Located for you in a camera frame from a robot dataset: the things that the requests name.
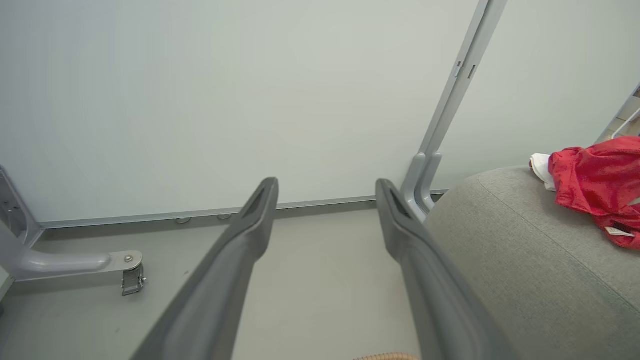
white tag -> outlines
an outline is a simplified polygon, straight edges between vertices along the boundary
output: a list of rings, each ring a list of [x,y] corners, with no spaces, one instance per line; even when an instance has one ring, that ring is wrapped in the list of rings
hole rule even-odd
[[[632,238],[635,238],[636,236],[633,234],[629,234],[629,233],[625,233],[622,230],[618,230],[615,227],[609,227],[609,226],[605,226],[604,227],[605,230],[609,233],[609,235],[620,235],[620,236],[630,236]]]

red cloth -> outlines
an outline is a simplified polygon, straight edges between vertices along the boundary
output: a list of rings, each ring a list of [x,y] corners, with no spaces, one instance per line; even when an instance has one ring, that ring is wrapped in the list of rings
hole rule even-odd
[[[554,152],[549,172],[556,184],[556,204],[593,215],[611,241],[640,250],[640,137],[623,136],[587,149]],[[636,237],[610,235],[605,226]]]

gray upholstered cushion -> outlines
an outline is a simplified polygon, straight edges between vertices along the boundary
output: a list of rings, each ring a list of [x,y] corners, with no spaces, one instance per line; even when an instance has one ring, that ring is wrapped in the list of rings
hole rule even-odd
[[[524,359],[640,359],[640,252],[554,199],[528,167],[493,170],[425,225]]]

white wall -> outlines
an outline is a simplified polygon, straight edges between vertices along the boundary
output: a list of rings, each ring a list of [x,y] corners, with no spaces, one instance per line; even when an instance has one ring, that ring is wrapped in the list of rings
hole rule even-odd
[[[7,0],[0,164],[40,222],[403,180],[477,0]]]
[[[432,188],[592,145],[640,82],[638,14],[637,0],[509,0]]]

floor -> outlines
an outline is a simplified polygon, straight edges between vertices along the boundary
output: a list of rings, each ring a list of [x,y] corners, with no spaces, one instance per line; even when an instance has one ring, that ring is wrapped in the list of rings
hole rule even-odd
[[[371,205],[278,217],[253,270],[234,359],[420,355],[400,267],[386,253]],[[147,285],[121,297],[118,276],[14,284],[3,300],[0,358],[129,358],[228,221],[51,231],[38,250],[142,251]]]

